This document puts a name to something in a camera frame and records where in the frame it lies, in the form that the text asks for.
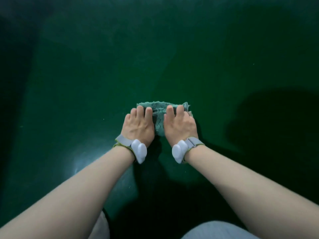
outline person's right arm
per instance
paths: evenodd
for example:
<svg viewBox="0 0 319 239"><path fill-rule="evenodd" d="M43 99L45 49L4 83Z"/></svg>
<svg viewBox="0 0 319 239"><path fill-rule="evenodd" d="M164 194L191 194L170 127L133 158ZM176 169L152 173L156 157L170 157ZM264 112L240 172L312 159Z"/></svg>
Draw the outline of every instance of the person's right arm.
<svg viewBox="0 0 319 239"><path fill-rule="evenodd" d="M167 107L165 135L171 146L198 137L193 117ZM199 145L185 160L222 194L250 232L263 239L319 238L319 206L276 182Z"/></svg>

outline forearm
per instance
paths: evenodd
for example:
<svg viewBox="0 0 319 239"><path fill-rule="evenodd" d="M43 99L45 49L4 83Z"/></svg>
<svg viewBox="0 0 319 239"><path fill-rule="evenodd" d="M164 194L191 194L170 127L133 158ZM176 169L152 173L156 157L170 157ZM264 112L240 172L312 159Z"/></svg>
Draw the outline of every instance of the forearm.
<svg viewBox="0 0 319 239"><path fill-rule="evenodd" d="M201 145L185 160L223 195L246 227L266 238L317 238L319 206Z"/></svg>
<svg viewBox="0 0 319 239"><path fill-rule="evenodd" d="M133 161L130 150L116 146L6 224L0 238L88 238L110 190Z"/></svg>

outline gray pants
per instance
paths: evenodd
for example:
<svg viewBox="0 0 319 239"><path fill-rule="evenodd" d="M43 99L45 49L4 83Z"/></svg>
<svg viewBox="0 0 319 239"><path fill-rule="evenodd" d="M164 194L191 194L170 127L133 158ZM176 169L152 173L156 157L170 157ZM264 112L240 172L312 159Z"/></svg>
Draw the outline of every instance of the gray pants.
<svg viewBox="0 0 319 239"><path fill-rule="evenodd" d="M103 212L101 212L89 239L110 239L108 222ZM227 222L209 221L191 229L182 239L258 239L258 237Z"/></svg>

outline finger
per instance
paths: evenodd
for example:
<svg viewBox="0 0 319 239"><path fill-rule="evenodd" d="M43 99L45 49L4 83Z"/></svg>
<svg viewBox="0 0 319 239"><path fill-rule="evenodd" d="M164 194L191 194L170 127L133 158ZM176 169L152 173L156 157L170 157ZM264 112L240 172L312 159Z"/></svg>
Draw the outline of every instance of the finger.
<svg viewBox="0 0 319 239"><path fill-rule="evenodd" d="M153 123L153 110L151 107L147 107L145 110L145 120L147 123Z"/></svg>
<svg viewBox="0 0 319 239"><path fill-rule="evenodd" d="M166 108L166 121L173 120L174 118L174 108L172 105L168 105Z"/></svg>
<svg viewBox="0 0 319 239"><path fill-rule="evenodd" d="M184 107L182 105L179 105L176 108L176 117L182 118L184 116Z"/></svg>
<svg viewBox="0 0 319 239"><path fill-rule="evenodd" d="M126 114L124 122L127 122L130 119L131 115L130 114Z"/></svg>
<svg viewBox="0 0 319 239"><path fill-rule="evenodd" d="M142 106L138 106L136 109L136 118L142 119L144 118L144 108Z"/></svg>
<svg viewBox="0 0 319 239"><path fill-rule="evenodd" d="M136 118L136 108L132 108L131 114L130 114L130 119L135 119Z"/></svg>

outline white wrist device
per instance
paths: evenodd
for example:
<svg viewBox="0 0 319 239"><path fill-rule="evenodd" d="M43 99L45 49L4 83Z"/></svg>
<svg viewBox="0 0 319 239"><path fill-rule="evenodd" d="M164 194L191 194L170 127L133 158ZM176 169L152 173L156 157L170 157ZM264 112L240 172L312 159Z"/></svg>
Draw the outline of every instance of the white wrist device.
<svg viewBox="0 0 319 239"><path fill-rule="evenodd" d="M172 155L176 162L181 163L184 159L185 153L191 148L197 147L197 145L203 144L196 137L189 137L185 141L180 140L172 148Z"/></svg>
<svg viewBox="0 0 319 239"><path fill-rule="evenodd" d="M131 140L128 138L123 137L122 134L120 134L115 141L117 141L116 145L122 145L124 147L127 147L130 149L138 161L139 164L143 163L145 160L145 157L147 155L147 148L144 143L141 143L138 139Z"/></svg>

